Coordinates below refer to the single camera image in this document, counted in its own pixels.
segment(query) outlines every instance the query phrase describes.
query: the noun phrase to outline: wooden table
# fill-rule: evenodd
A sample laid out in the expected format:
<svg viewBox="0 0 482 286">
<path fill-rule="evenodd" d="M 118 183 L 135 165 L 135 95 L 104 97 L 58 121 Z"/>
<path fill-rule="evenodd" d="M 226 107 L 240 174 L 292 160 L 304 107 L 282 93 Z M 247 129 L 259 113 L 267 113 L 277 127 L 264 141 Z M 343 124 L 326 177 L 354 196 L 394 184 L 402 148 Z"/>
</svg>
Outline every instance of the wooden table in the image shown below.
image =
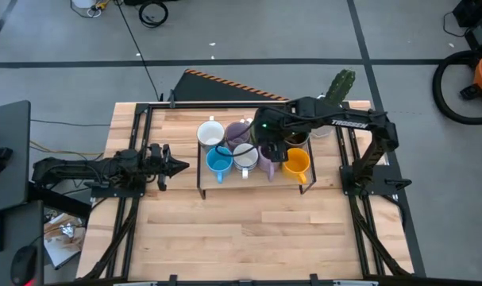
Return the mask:
<svg viewBox="0 0 482 286">
<path fill-rule="evenodd" d="M 117 103 L 105 156 L 128 148 L 136 103 Z M 367 110 L 369 101 L 352 101 Z M 172 155 L 190 167 L 168 180 L 168 191 L 148 185 L 141 200 L 129 280 L 307 280 L 362 277 L 353 221 L 342 194 L 341 165 L 335 134 L 311 139 L 317 183 L 300 195 L 296 187 L 244 187 L 207 192 L 196 187 L 196 129 L 214 112 L 226 125 L 252 118 L 255 109 L 155 110 L 149 143 L 169 144 Z M 142 136 L 143 124 L 138 136 Z M 361 154 L 371 134 L 356 131 Z M 347 146 L 350 162 L 353 160 Z M 380 197 L 371 199 L 378 236 L 408 272 L 412 264 L 399 210 Z M 91 214 L 77 276 L 89 272 L 112 238 L 118 199 L 108 199 Z M 365 239 L 370 270 L 372 248 Z M 124 246 L 119 248 L 120 274 Z"/>
</svg>

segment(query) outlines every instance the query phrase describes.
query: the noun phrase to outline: orange mug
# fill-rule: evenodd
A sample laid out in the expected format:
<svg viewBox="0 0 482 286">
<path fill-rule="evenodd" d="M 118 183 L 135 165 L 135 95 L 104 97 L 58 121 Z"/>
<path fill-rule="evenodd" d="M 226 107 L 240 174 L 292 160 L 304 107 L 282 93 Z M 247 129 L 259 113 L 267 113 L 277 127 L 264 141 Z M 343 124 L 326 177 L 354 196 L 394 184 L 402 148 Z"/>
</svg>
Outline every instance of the orange mug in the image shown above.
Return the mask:
<svg viewBox="0 0 482 286">
<path fill-rule="evenodd" d="M 307 182 L 306 171 L 310 168 L 310 155 L 300 148 L 288 150 L 288 161 L 283 162 L 283 174 L 292 179 L 297 179 L 300 184 Z"/>
</svg>

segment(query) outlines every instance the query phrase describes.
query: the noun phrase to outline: purple mug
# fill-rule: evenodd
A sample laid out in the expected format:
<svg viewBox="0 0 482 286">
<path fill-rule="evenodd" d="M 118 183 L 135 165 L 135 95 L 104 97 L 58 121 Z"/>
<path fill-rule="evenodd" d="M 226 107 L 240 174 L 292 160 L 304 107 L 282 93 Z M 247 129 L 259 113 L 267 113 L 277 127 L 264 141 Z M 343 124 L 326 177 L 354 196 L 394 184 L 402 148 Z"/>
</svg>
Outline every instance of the purple mug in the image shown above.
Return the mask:
<svg viewBox="0 0 482 286">
<path fill-rule="evenodd" d="M 251 119 L 246 122 L 242 119 L 240 122 L 234 122 L 228 125 L 225 129 L 225 140 L 230 150 L 234 150 L 237 146 L 243 143 L 249 143 L 249 123 Z"/>
<path fill-rule="evenodd" d="M 262 151 L 262 148 L 258 146 L 258 167 L 267 173 L 267 179 L 272 182 L 274 179 L 274 172 L 280 167 L 280 163 L 271 162 Z"/>
</svg>

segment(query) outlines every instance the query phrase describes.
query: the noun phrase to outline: gray floor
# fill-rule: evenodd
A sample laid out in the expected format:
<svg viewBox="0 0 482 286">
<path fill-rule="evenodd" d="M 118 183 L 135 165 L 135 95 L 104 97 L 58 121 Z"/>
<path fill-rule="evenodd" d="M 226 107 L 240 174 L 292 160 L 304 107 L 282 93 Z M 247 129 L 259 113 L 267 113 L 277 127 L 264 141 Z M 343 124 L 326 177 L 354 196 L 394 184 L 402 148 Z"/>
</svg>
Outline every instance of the gray floor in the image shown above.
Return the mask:
<svg viewBox="0 0 482 286">
<path fill-rule="evenodd" d="M 0 18 L 8 5 L 0 0 Z M 468 48 L 442 31 L 442 16 L 458 0 L 355 0 L 372 59 L 439 59 Z M 18 1 L 0 33 L 0 62 L 140 60 L 117 7 L 84 19 L 66 0 Z M 349 7 L 343 0 L 180 0 L 170 17 L 146 29 L 137 11 L 125 15 L 146 60 L 269 58 L 360 59 Z M 461 30 L 453 18 L 450 29 Z M 342 68 L 357 71 L 348 99 L 370 99 L 364 66 L 326 64 L 150 67 L 166 95 L 186 68 L 235 80 L 295 99 L 323 92 Z M 380 96 L 397 124 L 397 150 L 426 274 L 482 280 L 482 126 L 443 118 L 431 98 L 435 66 L 374 66 Z M 459 89 L 471 72 L 454 67 L 444 77 L 448 102 L 463 114 L 482 115 L 482 102 L 464 103 Z M 143 68 L 0 68 L 0 105 L 32 103 L 33 118 L 109 123 L 116 102 L 153 101 Z M 31 125 L 31 138 L 54 149 L 101 152 L 107 127 Z M 46 154 L 31 150 L 31 164 Z M 88 194 L 78 197 L 88 200 Z M 47 282 L 70 280 L 78 259 Z"/>
</svg>

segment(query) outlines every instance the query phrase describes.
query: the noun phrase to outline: mug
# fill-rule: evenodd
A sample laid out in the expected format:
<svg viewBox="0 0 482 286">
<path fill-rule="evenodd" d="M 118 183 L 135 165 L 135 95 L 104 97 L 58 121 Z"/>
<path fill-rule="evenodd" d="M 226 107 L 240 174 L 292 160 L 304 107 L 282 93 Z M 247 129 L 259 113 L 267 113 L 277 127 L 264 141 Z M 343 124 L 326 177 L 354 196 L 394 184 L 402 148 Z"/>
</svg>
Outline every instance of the mug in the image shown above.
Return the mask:
<svg viewBox="0 0 482 286">
<path fill-rule="evenodd" d="M 285 143 L 290 148 L 302 148 L 310 140 L 308 132 L 299 132 L 285 138 Z"/>
<path fill-rule="evenodd" d="M 242 179 L 248 179 L 248 173 L 256 167 L 256 163 L 258 161 L 258 151 L 249 143 L 242 143 L 233 151 L 235 156 L 236 154 L 243 153 L 248 149 L 251 149 L 251 151 L 233 158 L 235 168 L 242 172 Z"/>
<path fill-rule="evenodd" d="M 249 143 L 249 125 L 251 121 L 251 118 L 248 118 L 246 121 L 241 119 L 239 122 L 231 123 L 226 127 L 225 140 L 230 150 L 234 150 L 235 147 L 242 143 Z"/>
<path fill-rule="evenodd" d="M 223 154 L 232 155 L 230 150 L 226 147 L 218 147 L 218 152 L 216 148 L 212 148 L 206 156 L 206 163 L 209 170 L 216 173 L 216 178 L 218 183 L 223 183 L 223 179 L 230 174 L 232 170 L 233 157 L 223 156 Z"/>
<path fill-rule="evenodd" d="M 288 161 L 283 162 L 283 174 L 292 179 L 297 179 L 300 184 L 307 182 L 306 171 L 310 168 L 310 155 L 302 149 L 290 148 Z"/>
<path fill-rule="evenodd" d="M 196 130 L 196 137 L 199 144 L 205 149 L 210 150 L 222 143 L 225 136 L 225 129 L 222 124 L 214 120 L 214 116 L 209 117 L 208 122 L 202 123 Z"/>
<path fill-rule="evenodd" d="M 258 147 L 258 167 L 267 173 L 267 179 L 272 182 L 274 179 L 274 172 L 280 167 L 279 162 L 271 162 L 266 156 L 264 156 L 264 150 L 262 147 Z"/>
</svg>

